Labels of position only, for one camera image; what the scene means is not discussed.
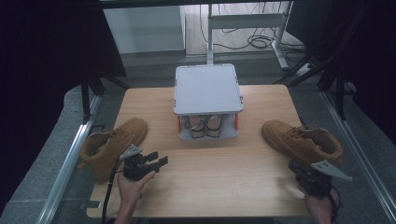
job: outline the tan work boot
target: tan work boot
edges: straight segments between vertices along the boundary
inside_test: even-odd
[[[324,129],[297,128],[272,119],[262,125],[262,136],[271,147],[305,167],[324,160],[343,163],[341,144]]]
[[[107,181],[120,154],[131,144],[139,146],[147,133],[147,123],[143,119],[134,118],[110,133],[91,134],[79,152],[83,162],[78,168],[88,164],[96,182]]]

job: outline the gray floor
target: gray floor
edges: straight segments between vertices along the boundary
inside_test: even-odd
[[[155,56],[124,55],[123,61],[128,77],[120,80],[131,88],[172,87],[175,70],[186,64],[203,64],[205,57],[185,57],[180,54]],[[235,66],[240,85],[272,84],[283,76],[273,53],[217,55],[215,63],[232,63]],[[368,177],[346,138],[334,121],[331,111],[316,87],[320,75],[312,77],[297,87],[290,88],[290,95],[301,119],[311,127],[325,128],[333,133],[344,147],[345,165],[342,170],[353,176],[353,182],[334,179],[334,185],[340,190],[344,207],[339,213],[339,223],[393,223],[389,221],[381,202],[378,200]],[[114,126],[125,90],[106,79],[102,80],[106,92],[95,117],[93,131],[102,127],[111,130]],[[362,114],[353,103],[351,96],[346,97],[346,121],[358,139],[361,150],[377,171],[391,195],[395,195],[396,164],[390,162],[396,158],[396,148],[388,138]],[[7,204],[0,223],[35,223],[48,198],[53,182],[72,145],[82,122],[80,88],[75,87],[64,97],[64,111],[53,129],[46,145],[35,161],[29,173],[23,179],[14,196]],[[75,169],[65,190],[52,223],[100,223],[100,219],[86,216],[85,204],[91,196],[93,182],[87,169]],[[176,220],[143,220],[142,223],[176,223]],[[230,220],[218,220],[224,223]],[[234,219],[235,223],[265,223],[267,219]],[[310,217],[274,217],[274,223],[312,223]]]

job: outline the white plastic box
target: white plastic box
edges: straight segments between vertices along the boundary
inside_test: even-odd
[[[179,137],[192,138],[189,116],[224,115],[219,138],[238,135],[238,113],[244,109],[238,78],[232,64],[180,66],[176,70],[174,112]]]

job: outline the human hand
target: human hand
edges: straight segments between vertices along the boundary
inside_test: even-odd
[[[117,215],[115,224],[129,224],[132,221],[132,214],[142,196],[143,187],[150,179],[154,178],[155,171],[145,175],[141,180],[132,181],[126,178],[123,174],[119,174],[117,180],[119,183],[121,204],[120,211]]]
[[[298,185],[297,188],[304,194],[306,207],[311,214],[316,224],[331,224],[332,223],[332,204],[327,197],[319,198],[306,193],[306,191]],[[340,197],[335,189],[332,189],[330,194],[337,206],[340,204]]]

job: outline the wooden table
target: wooden table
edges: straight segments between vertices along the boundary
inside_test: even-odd
[[[289,159],[262,138],[269,119],[292,126],[301,122],[283,85],[241,86],[245,109],[239,135],[232,139],[180,140],[173,112],[174,88],[130,89],[125,93],[115,127],[130,118],[144,119],[148,136],[143,154],[158,151],[169,163],[144,188],[135,217],[283,217],[306,216]],[[107,184],[95,185],[91,201],[103,204]],[[107,216],[120,205],[117,181]],[[102,207],[88,208],[100,217]]]

